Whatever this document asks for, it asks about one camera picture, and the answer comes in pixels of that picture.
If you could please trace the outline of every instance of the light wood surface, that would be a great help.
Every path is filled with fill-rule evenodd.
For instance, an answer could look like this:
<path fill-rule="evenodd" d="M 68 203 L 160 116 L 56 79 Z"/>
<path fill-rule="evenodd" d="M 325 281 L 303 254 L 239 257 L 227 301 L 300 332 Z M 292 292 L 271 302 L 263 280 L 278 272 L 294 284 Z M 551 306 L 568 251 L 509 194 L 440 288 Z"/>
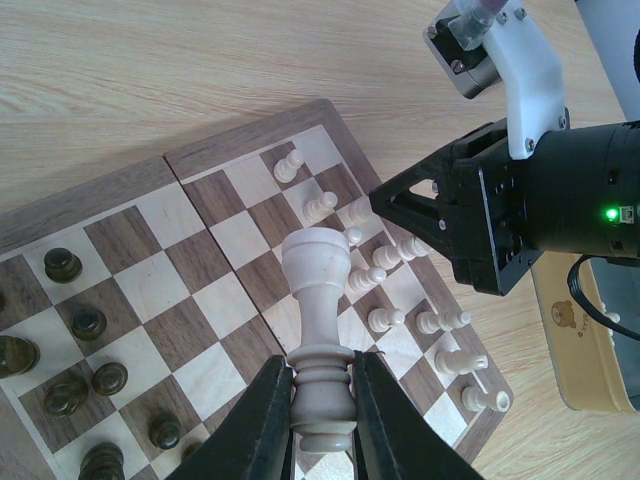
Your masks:
<path fill-rule="evenodd" d="M 422 43 L 443 3 L 4 0 L 0 211 L 318 97 L 387 179 L 505 112 L 503 88 L 463 99 Z M 526 6 L 561 56 L 573 125 L 621 121 L 574 2 Z M 633 478 L 640 419 L 564 406 L 530 278 L 498 299 L 434 260 L 515 394 L 474 466 Z"/>

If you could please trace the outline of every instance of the chess square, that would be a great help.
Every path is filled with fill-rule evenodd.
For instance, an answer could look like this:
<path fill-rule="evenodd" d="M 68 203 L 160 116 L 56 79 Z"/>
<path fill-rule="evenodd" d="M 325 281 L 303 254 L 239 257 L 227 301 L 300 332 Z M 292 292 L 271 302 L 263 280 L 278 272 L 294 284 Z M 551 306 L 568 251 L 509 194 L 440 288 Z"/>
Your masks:
<path fill-rule="evenodd" d="M 58 247 L 66 248 L 82 262 L 82 273 L 72 282 L 55 283 L 44 272 L 44 256 L 52 248 Z M 25 252 L 24 258 L 54 305 L 111 276 L 96 247 L 83 229 L 75 230 L 29 250 Z"/>
<path fill-rule="evenodd" d="M 1 381 L 5 389 L 11 389 L 18 397 L 84 358 L 54 308 L 14 325 L 3 335 L 31 340 L 40 350 L 40 360 L 32 370 Z"/>
<path fill-rule="evenodd" d="M 427 413 L 431 405 L 444 393 L 444 387 L 424 357 L 421 357 L 400 379 L 400 385 L 402 385 L 420 415 Z"/>
<path fill-rule="evenodd" d="M 269 251 L 269 245 L 246 210 L 211 227 L 231 266 L 238 270 Z"/>
<path fill-rule="evenodd" d="M 338 316 L 340 345 L 366 352 L 373 345 L 373 338 L 365 328 L 353 307 Z"/>
<path fill-rule="evenodd" d="M 231 271 L 220 247 L 207 230 L 185 238 L 165 252 L 191 293 L 202 290 Z"/>
<path fill-rule="evenodd" d="M 271 248 L 280 245 L 287 235 L 302 228 L 302 224 L 281 193 L 251 207 L 249 215 Z"/>
<path fill-rule="evenodd" d="M 245 207 L 224 171 L 207 175 L 184 185 L 193 205 L 207 227 L 242 212 Z"/>
<path fill-rule="evenodd" d="M 233 164 L 224 172 L 247 208 L 280 193 L 280 187 L 259 156 Z"/>
<path fill-rule="evenodd" d="M 407 264 L 389 275 L 382 283 L 382 288 L 395 307 L 405 314 L 427 296 L 420 280 Z"/>
<path fill-rule="evenodd" d="M 171 375 L 120 410 L 122 418 L 149 460 L 162 453 L 160 448 L 151 443 L 149 428 L 155 418 L 165 412 L 173 413 L 180 420 L 180 435 L 186 435 L 200 423 L 182 388 Z"/>
<path fill-rule="evenodd" d="M 162 250 L 136 207 L 88 225 L 85 231 L 112 274 Z"/>
<path fill-rule="evenodd" d="M 193 299 L 220 339 L 258 313 L 233 272 L 194 294 Z"/>
<path fill-rule="evenodd" d="M 202 420 L 246 387 L 220 343 L 178 369 L 174 376 Z"/>
<path fill-rule="evenodd" d="M 140 325 L 136 313 L 113 278 L 74 295 L 56 307 L 69 332 L 71 332 L 73 315 L 86 306 L 95 307 L 104 313 L 107 318 L 107 328 L 102 335 L 90 342 L 73 337 L 85 355 L 97 352 Z"/>
<path fill-rule="evenodd" d="M 362 196 L 358 185 L 353 181 L 342 162 L 316 175 L 316 180 L 322 191 L 330 191 L 338 196 L 336 209 L 340 209 Z"/>
<path fill-rule="evenodd" d="M 118 409 L 171 374 L 143 327 L 136 328 L 98 350 L 87 357 L 87 362 L 94 372 L 109 362 L 119 362 L 127 367 L 127 384 L 109 397 Z"/>
<path fill-rule="evenodd" d="M 192 297 L 149 320 L 144 329 L 172 372 L 218 341 Z"/>
<path fill-rule="evenodd" d="M 318 175 L 343 161 L 342 155 L 324 127 L 296 138 L 293 143 L 304 153 L 305 163 L 313 175 Z"/>
<path fill-rule="evenodd" d="M 464 421 L 447 392 L 440 395 L 424 415 L 424 419 L 450 447 L 467 428 L 467 422 Z"/>
<path fill-rule="evenodd" d="M 251 383 L 271 355 L 283 354 L 280 345 L 260 316 L 252 318 L 224 337 L 221 343 L 247 384 Z"/>
<path fill-rule="evenodd" d="M 88 381 L 92 375 L 91 368 L 82 360 L 20 397 L 22 406 L 54 454 L 115 412 L 109 398 L 101 397 L 91 387 L 88 388 L 87 400 L 73 415 L 53 418 L 44 412 L 42 404 L 50 387 L 71 377 Z"/>
<path fill-rule="evenodd" d="M 116 412 L 54 454 L 58 465 L 65 473 L 65 478 L 78 478 L 84 456 L 93 447 L 103 442 L 115 444 L 124 454 L 125 478 L 133 477 L 147 464 L 147 459 L 138 442 L 120 414 Z"/>
<path fill-rule="evenodd" d="M 397 379 L 404 377 L 422 358 L 422 351 L 406 325 L 390 329 L 376 342 L 376 345 L 385 353 L 384 359 Z"/>
<path fill-rule="evenodd" d="M 0 292 L 5 301 L 0 314 L 0 331 L 51 306 L 49 297 L 22 256 L 0 263 Z"/>
<path fill-rule="evenodd" d="M 168 248 L 205 228 L 178 183 L 140 197 L 137 206 L 162 248 Z"/>
<path fill-rule="evenodd" d="M 262 316 L 287 354 L 300 346 L 300 306 L 293 295 L 284 297 L 273 307 L 262 312 Z"/>
<path fill-rule="evenodd" d="M 182 463 L 182 454 L 189 445 L 196 442 L 204 442 L 209 438 L 209 432 L 204 428 L 204 425 L 199 424 L 184 437 L 180 439 L 180 443 L 171 450 L 162 452 L 158 458 L 156 458 L 151 466 L 153 470 L 160 478 L 168 477 L 178 466 Z"/>
<path fill-rule="evenodd" d="M 261 255 L 236 274 L 260 312 L 269 309 L 289 294 L 287 279 L 273 252 Z"/>
<path fill-rule="evenodd" d="M 114 276 L 142 323 L 189 296 L 189 290 L 165 252 Z"/>

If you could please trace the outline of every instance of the dark pawn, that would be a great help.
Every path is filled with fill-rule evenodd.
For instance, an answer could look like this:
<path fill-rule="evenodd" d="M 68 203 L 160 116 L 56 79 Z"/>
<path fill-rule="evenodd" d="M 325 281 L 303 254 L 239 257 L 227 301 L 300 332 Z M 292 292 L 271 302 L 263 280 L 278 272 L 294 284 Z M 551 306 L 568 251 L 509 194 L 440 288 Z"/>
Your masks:
<path fill-rule="evenodd" d="M 158 415 L 149 429 L 151 443 L 162 450 L 170 450 L 180 442 L 180 420 L 173 413 Z"/>
<path fill-rule="evenodd" d="M 107 317 L 94 307 L 86 307 L 73 314 L 71 333 L 79 340 L 95 340 L 107 328 Z"/>
<path fill-rule="evenodd" d="M 82 262 L 66 248 L 54 248 L 44 256 L 44 271 L 56 283 L 69 283 L 82 273 Z"/>
<path fill-rule="evenodd" d="M 0 378 L 22 375 L 40 360 L 38 346 L 22 338 L 0 337 Z"/>
<path fill-rule="evenodd" d="M 82 406 L 88 393 L 87 384 L 77 376 L 56 383 L 44 396 L 44 412 L 50 417 L 68 417 Z"/>
<path fill-rule="evenodd" d="M 82 459 L 78 480 L 124 480 L 124 455 L 113 443 L 96 445 Z"/>
<path fill-rule="evenodd" d="M 93 374 L 91 386 L 98 395 L 109 397 L 122 390 L 128 378 L 127 368 L 121 363 L 105 363 Z"/>

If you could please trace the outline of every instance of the chess piece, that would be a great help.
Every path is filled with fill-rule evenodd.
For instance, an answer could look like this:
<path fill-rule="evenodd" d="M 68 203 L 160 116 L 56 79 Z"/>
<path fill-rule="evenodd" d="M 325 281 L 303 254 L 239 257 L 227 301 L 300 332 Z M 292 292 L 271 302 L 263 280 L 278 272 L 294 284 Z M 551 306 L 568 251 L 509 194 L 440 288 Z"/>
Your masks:
<path fill-rule="evenodd" d="M 304 206 L 304 218 L 311 223 L 318 223 L 327 218 L 338 204 L 338 197 L 333 192 L 324 192 L 318 198 L 309 200 Z"/>
<path fill-rule="evenodd" d="M 82 273 L 82 262 L 66 248 L 53 248 L 44 256 L 44 271 L 56 283 L 69 283 Z"/>
<path fill-rule="evenodd" d="M 124 455 L 113 443 L 96 445 L 82 459 L 78 480 L 124 480 Z"/>
<path fill-rule="evenodd" d="M 88 393 L 85 381 L 75 375 L 56 383 L 44 395 L 44 413 L 50 417 L 68 417 L 84 404 Z"/>
<path fill-rule="evenodd" d="M 340 345 L 338 300 L 351 269 L 349 245 L 329 228 L 298 230 L 282 243 L 282 270 L 300 306 L 302 342 L 287 356 L 297 372 L 291 428 L 302 435 L 300 449 L 342 452 L 351 447 L 356 406 L 347 365 L 355 354 Z"/>
<path fill-rule="evenodd" d="M 369 270 L 355 270 L 349 276 L 349 286 L 356 293 L 364 293 L 387 278 L 387 272 L 382 267 L 371 267 Z"/>
<path fill-rule="evenodd" d="M 450 332 L 454 328 L 462 328 L 469 323 L 471 323 L 471 315 L 468 312 L 422 312 L 416 317 L 418 330 L 425 335 L 431 335 L 438 330 Z"/>
<path fill-rule="evenodd" d="M 158 415 L 149 429 L 151 443 L 162 450 L 171 450 L 180 443 L 180 420 L 173 413 Z"/>
<path fill-rule="evenodd" d="M 79 340 L 95 340 L 107 328 L 107 317 L 94 307 L 85 307 L 73 314 L 71 333 Z"/>
<path fill-rule="evenodd" d="M 118 362 L 109 362 L 102 365 L 91 379 L 91 387 L 103 397 L 115 395 L 127 384 L 129 373 L 127 368 Z"/>
<path fill-rule="evenodd" d="M 376 308 L 369 313 L 367 317 L 369 328 L 376 333 L 384 333 L 391 327 L 397 327 L 404 323 L 404 313 L 402 310 L 394 308 L 386 310 L 384 308 Z"/>
<path fill-rule="evenodd" d="M 357 245 L 362 240 L 362 230 L 358 227 L 350 227 L 344 231 L 344 236 L 349 245 Z"/>
<path fill-rule="evenodd" d="M 471 412 L 490 408 L 494 412 L 506 412 L 511 406 L 507 392 L 484 393 L 479 387 L 467 387 L 462 391 L 462 404 Z"/>
<path fill-rule="evenodd" d="M 40 360 L 38 346 L 23 338 L 0 337 L 0 378 L 22 375 Z"/>
<path fill-rule="evenodd" d="M 448 375 L 466 375 L 489 366 L 486 355 L 473 355 L 462 350 L 438 352 L 435 363 L 440 373 Z"/>
<path fill-rule="evenodd" d="M 360 197 L 351 205 L 349 205 L 349 208 L 347 209 L 347 215 L 355 225 L 366 222 L 369 217 L 373 215 L 369 197 Z"/>
<path fill-rule="evenodd" d="M 276 177 L 280 183 L 289 183 L 296 178 L 298 169 L 304 164 L 304 154 L 302 150 L 297 148 L 291 150 L 289 154 L 282 160 L 278 160 L 275 168 L 273 169 L 273 176 Z"/>

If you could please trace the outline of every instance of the wooden chessboard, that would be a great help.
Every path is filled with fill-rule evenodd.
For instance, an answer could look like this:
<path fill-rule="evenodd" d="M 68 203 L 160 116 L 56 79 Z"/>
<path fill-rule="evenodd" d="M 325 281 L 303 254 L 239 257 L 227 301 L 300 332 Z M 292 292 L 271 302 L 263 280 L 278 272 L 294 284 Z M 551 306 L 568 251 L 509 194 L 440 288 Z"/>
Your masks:
<path fill-rule="evenodd" d="M 306 163 L 293 182 L 280 184 L 273 167 L 293 148 Z M 41 351 L 34 370 L 0 381 L 1 426 L 15 432 L 0 452 L 9 476 L 77 478 L 86 451 L 106 440 L 123 450 L 127 478 L 167 476 L 186 446 L 215 431 L 270 355 L 299 345 L 299 312 L 280 249 L 289 233 L 310 226 L 304 202 L 335 192 L 336 212 L 317 225 L 344 230 L 351 226 L 348 205 L 379 184 L 333 105 L 318 100 L 0 216 L 0 292 L 7 302 L 0 333 L 32 340 Z M 363 240 L 351 252 L 356 267 L 370 266 L 377 247 L 408 235 L 376 216 L 360 228 Z M 53 247 L 82 260 L 77 280 L 61 285 L 46 277 L 43 257 Z M 491 360 L 470 375 L 435 371 L 439 350 L 487 351 L 471 326 L 418 332 L 419 312 L 459 309 L 428 258 L 388 274 L 365 295 L 347 290 L 338 312 L 341 343 L 384 352 L 420 414 L 471 462 L 504 414 L 467 411 L 462 389 L 511 390 Z M 82 305 L 108 318 L 92 342 L 69 330 Z M 371 331 L 367 314 L 378 307 L 400 308 L 405 325 Z M 91 392 L 69 418 L 44 415 L 47 388 L 70 373 L 89 381 L 107 361 L 128 368 L 121 392 Z M 178 416 L 184 435 L 166 452 L 147 435 L 164 409 Z M 353 478 L 350 457 L 298 453 L 302 478 Z"/>

